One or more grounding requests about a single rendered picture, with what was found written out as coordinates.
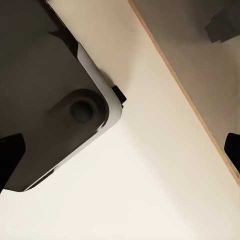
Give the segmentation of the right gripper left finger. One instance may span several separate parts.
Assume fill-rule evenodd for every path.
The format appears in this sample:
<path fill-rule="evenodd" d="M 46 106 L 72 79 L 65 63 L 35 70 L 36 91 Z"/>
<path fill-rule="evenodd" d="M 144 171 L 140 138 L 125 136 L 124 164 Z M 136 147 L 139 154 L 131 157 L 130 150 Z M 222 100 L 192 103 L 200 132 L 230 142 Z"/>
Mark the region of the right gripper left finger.
<path fill-rule="evenodd" d="M 22 133 L 0 138 L 0 193 L 26 153 Z"/>

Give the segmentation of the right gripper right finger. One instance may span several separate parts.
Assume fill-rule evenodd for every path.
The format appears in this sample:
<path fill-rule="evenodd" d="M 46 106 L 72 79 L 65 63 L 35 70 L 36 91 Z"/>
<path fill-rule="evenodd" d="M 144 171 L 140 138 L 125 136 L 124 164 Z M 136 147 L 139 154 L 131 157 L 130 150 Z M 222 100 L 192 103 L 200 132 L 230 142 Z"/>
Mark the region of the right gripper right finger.
<path fill-rule="evenodd" d="M 235 133 L 228 133 L 224 151 L 230 158 L 238 172 L 240 173 L 240 135 Z"/>

